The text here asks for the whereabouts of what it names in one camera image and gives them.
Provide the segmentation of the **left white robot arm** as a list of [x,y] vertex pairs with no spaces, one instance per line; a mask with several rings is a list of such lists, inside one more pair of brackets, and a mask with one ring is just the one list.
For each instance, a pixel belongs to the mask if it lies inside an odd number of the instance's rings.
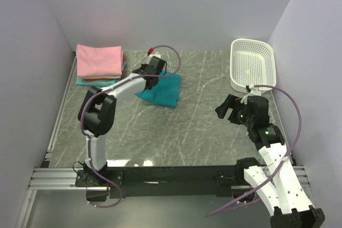
[[106,134],[113,126],[116,106],[136,93],[157,85],[158,76],[162,74],[166,64],[160,53],[154,52],[148,63],[142,64],[122,81],[102,89],[91,87],[88,90],[78,119],[86,138],[85,165],[91,169],[88,180],[94,186],[103,185],[107,179],[106,171],[102,170],[107,166]]

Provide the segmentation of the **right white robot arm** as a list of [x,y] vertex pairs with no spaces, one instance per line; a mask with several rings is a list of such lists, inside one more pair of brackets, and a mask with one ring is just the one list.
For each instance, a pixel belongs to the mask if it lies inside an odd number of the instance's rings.
[[218,118],[223,119],[229,109],[232,112],[228,120],[247,128],[248,137],[271,173],[269,180],[259,162],[242,159],[237,161],[235,180],[255,189],[270,213],[271,227],[321,227],[325,214],[314,207],[303,190],[286,153],[284,137],[279,127],[270,122],[267,98],[228,95],[215,110]]

